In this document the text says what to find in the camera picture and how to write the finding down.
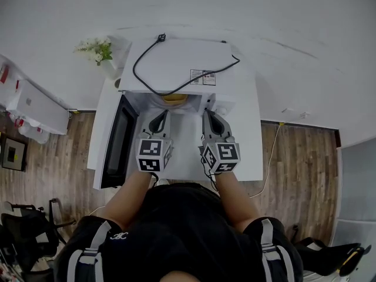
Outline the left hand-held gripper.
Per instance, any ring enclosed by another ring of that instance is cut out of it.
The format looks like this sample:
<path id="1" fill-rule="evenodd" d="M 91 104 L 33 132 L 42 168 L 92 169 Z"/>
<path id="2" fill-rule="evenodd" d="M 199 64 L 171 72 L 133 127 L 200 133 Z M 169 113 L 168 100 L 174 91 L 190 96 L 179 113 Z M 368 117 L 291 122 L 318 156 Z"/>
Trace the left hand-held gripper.
<path id="1" fill-rule="evenodd" d="M 136 139 L 136 161 L 141 172 L 163 172 L 172 156 L 171 112 L 150 115 Z"/>

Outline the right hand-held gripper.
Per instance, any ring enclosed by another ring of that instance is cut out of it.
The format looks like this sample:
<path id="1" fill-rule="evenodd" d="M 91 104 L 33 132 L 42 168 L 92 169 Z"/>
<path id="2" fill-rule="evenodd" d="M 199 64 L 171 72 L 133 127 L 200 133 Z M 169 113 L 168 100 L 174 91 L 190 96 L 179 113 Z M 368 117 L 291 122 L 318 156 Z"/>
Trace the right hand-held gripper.
<path id="1" fill-rule="evenodd" d="M 240 148 L 230 125 L 211 110 L 202 116 L 202 146 L 200 155 L 210 174 L 232 172 L 240 163 Z"/>

